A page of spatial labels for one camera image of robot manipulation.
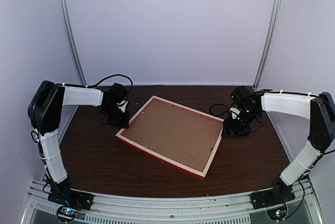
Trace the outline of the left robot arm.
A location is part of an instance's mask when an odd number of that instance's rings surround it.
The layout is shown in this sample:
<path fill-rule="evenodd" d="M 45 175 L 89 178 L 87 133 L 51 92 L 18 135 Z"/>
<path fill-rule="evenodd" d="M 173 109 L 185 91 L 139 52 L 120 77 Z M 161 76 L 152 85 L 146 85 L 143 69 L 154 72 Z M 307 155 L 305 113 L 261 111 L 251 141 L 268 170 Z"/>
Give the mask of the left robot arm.
<path fill-rule="evenodd" d="M 75 201 L 70 179 L 64 167 L 58 141 L 62 109 L 66 106 L 99 107 L 107 124 L 127 129 L 130 113 L 127 111 L 131 89 L 114 83 L 106 91 L 96 85 L 53 83 L 43 81 L 28 107 L 33 128 L 31 136 L 38 144 L 52 193 L 64 205 Z"/>

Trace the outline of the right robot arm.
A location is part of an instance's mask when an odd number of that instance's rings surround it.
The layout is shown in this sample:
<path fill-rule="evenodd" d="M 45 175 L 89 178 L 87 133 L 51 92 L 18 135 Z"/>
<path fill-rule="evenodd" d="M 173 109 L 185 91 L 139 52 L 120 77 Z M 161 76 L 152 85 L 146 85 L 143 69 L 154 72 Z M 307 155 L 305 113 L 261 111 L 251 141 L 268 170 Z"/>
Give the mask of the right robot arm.
<path fill-rule="evenodd" d="M 230 97 L 232 106 L 226 110 L 222 137 L 247 137 L 251 123 L 260 120 L 263 112 L 281 113 L 309 120 L 309 135 L 297 157 L 273 181 L 268 198 L 279 204 L 288 196 L 292 185 L 311 170 L 327 153 L 334 141 L 334 100 L 329 92 L 304 94 L 238 86 Z"/>

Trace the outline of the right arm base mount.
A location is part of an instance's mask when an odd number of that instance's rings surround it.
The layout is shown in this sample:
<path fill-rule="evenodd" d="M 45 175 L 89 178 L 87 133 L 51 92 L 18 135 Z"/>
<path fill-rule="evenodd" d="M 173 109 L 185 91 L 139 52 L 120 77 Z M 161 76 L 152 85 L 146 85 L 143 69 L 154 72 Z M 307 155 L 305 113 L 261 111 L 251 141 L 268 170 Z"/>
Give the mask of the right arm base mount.
<path fill-rule="evenodd" d="M 253 209 L 261 209 L 284 204 L 295 199 L 292 185 L 286 185 L 279 177 L 273 181 L 272 188 L 254 191 L 250 194 Z"/>

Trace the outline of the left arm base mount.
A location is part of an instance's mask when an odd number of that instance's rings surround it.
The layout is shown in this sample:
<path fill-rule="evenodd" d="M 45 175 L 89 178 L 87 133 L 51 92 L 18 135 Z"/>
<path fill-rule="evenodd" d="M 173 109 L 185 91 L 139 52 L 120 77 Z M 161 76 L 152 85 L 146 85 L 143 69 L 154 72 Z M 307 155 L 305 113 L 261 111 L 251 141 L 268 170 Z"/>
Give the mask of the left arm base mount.
<path fill-rule="evenodd" d="M 77 210 L 90 210 L 94 196 L 90 193 L 74 191 L 69 184 L 50 183 L 48 201 L 59 205 L 69 206 Z"/>

